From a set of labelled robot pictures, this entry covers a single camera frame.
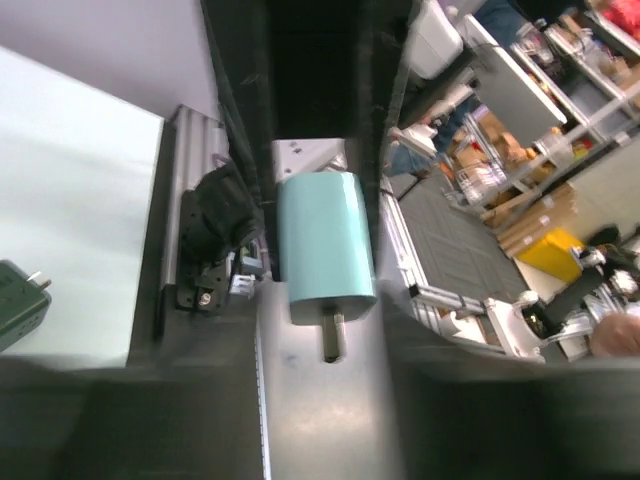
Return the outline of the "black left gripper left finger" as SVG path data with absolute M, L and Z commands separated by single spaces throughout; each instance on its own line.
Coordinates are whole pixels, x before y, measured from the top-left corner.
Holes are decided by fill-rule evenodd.
M 1 361 L 5 479 L 260 479 L 256 307 L 186 317 L 127 368 Z

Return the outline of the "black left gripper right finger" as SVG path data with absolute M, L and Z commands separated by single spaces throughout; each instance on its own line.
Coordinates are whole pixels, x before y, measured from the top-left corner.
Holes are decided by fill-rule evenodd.
M 544 364 L 474 352 L 377 286 L 389 479 L 635 479 L 639 363 Z

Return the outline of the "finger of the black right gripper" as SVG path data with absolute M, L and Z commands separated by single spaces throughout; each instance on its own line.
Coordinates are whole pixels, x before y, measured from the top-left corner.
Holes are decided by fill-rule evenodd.
M 352 22 L 350 113 L 346 156 L 367 200 L 378 197 L 382 151 L 389 124 L 398 117 L 404 44 L 420 11 L 418 1 L 359 1 Z
M 268 37 L 263 1 L 203 1 L 219 103 L 250 193 L 275 208 Z

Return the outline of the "light blue plug charger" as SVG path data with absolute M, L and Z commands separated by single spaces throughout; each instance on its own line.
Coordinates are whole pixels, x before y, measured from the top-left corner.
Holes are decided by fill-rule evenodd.
M 347 172 L 300 173 L 280 186 L 279 260 L 291 322 L 320 330 L 322 356 L 345 354 L 344 324 L 376 303 L 361 185 Z

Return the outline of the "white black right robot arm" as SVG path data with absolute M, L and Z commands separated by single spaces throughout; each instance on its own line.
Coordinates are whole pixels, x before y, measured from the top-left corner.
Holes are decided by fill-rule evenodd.
M 177 296 L 218 310 L 217 271 L 264 236 L 295 305 L 376 298 L 379 187 L 412 1 L 204 1 L 229 154 L 182 197 Z

